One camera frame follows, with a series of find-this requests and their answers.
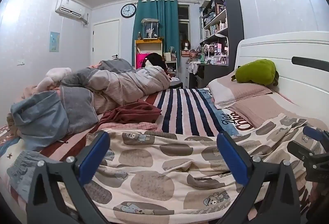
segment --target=pink bag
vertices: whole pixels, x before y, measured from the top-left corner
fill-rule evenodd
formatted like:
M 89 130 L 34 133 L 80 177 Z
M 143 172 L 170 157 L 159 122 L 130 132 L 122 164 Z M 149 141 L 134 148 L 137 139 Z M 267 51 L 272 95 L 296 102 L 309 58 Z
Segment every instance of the pink bag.
M 146 56 L 148 56 L 149 53 L 137 53 L 136 54 L 136 69 L 142 67 L 142 63 Z

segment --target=headboard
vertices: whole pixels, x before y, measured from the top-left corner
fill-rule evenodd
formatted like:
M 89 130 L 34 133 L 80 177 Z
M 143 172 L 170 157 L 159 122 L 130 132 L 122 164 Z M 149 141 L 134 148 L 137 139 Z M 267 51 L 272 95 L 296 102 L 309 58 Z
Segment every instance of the headboard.
M 242 40 L 235 68 L 257 59 L 275 63 L 280 75 L 275 91 L 299 106 L 322 115 L 329 113 L 329 32 L 292 32 Z

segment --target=white wall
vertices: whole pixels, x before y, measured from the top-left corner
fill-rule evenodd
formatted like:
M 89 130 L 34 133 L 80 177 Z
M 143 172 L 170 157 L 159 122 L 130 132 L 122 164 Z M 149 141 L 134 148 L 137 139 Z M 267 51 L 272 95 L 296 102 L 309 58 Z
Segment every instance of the white wall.
M 28 85 L 54 67 L 89 65 L 90 25 L 55 13 L 58 0 L 2 0 L 0 3 L 0 125 Z M 50 32 L 60 33 L 59 53 L 49 52 Z M 19 59 L 25 65 L 17 66 Z
M 99 9 L 93 10 L 93 15 L 90 23 L 97 23 L 112 18 L 120 18 L 121 21 L 121 58 L 131 63 L 132 39 L 135 17 L 123 18 L 121 16 L 121 8 L 127 2 L 108 5 Z M 199 4 L 182 3 L 190 5 L 190 32 L 191 46 L 197 47 L 200 43 L 199 30 Z
M 294 31 L 329 31 L 325 0 L 240 0 L 244 38 Z

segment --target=poster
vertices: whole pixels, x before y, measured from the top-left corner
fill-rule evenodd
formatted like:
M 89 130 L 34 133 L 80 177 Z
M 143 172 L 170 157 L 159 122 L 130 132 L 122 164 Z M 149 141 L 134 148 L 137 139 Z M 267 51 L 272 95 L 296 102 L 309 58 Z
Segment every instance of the poster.
M 50 32 L 49 52 L 60 51 L 60 33 Z

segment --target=wall clock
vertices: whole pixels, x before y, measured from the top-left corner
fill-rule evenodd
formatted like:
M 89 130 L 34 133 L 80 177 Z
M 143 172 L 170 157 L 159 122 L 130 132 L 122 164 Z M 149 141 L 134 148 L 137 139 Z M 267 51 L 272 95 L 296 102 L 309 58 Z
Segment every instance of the wall clock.
M 124 18 L 130 18 L 133 17 L 136 13 L 136 6 L 132 3 L 126 4 L 121 9 L 121 15 Z

